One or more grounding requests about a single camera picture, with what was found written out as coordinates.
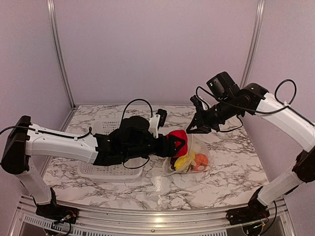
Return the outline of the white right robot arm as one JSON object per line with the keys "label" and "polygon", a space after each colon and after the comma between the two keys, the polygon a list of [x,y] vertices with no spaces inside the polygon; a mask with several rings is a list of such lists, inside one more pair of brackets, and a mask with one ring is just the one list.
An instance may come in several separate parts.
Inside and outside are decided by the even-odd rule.
{"label": "white right robot arm", "polygon": [[269,122],[283,133],[284,141],[279,141],[274,147],[295,144],[300,148],[300,151],[295,151],[297,157],[288,166],[288,170],[265,186],[259,187],[246,206],[230,209],[226,213],[230,225],[269,217],[268,206],[277,198],[289,194],[301,184],[314,181],[315,125],[292,109],[290,102],[280,101],[268,89],[256,83],[244,88],[222,82],[209,82],[208,85],[208,94],[217,103],[204,109],[204,102],[198,94],[190,98],[196,113],[187,128],[188,133],[207,134],[214,130],[219,132],[219,126],[229,118],[249,113]]}

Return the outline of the red bell pepper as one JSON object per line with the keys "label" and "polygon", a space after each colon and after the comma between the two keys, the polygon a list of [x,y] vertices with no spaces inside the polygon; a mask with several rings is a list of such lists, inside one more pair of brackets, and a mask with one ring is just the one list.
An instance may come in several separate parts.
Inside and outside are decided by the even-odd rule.
{"label": "red bell pepper", "polygon": [[171,157],[179,158],[188,152],[188,136],[182,129],[171,131],[166,135],[170,143]]}

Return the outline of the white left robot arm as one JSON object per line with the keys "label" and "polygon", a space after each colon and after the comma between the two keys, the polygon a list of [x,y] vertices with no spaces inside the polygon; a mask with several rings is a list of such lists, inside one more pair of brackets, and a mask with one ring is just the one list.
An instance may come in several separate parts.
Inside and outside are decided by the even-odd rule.
{"label": "white left robot arm", "polygon": [[31,194],[37,215],[74,223],[78,209],[57,203],[55,191],[40,176],[32,156],[55,156],[95,166],[112,166],[138,157],[148,160],[151,155],[185,155],[186,132],[160,134],[158,130],[163,124],[160,115],[150,119],[132,116],[121,120],[120,126],[108,135],[90,129],[79,136],[42,128],[33,124],[29,116],[22,116],[15,126],[7,128],[9,135],[0,165],[4,171],[15,175]]}

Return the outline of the clear zip top bag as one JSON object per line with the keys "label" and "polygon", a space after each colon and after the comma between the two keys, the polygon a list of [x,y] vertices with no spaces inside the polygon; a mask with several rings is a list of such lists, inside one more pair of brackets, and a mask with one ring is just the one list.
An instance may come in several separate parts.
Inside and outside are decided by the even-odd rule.
{"label": "clear zip top bag", "polygon": [[162,169],[169,176],[205,172],[213,166],[213,159],[205,142],[188,134],[188,150],[183,156],[165,159]]}

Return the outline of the orange mini pumpkin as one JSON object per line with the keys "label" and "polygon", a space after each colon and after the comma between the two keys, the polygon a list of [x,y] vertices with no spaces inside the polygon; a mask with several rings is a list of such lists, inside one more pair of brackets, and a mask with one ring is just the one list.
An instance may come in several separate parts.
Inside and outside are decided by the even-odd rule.
{"label": "orange mini pumpkin", "polygon": [[202,153],[196,154],[192,167],[194,171],[204,171],[209,165],[208,157]]}

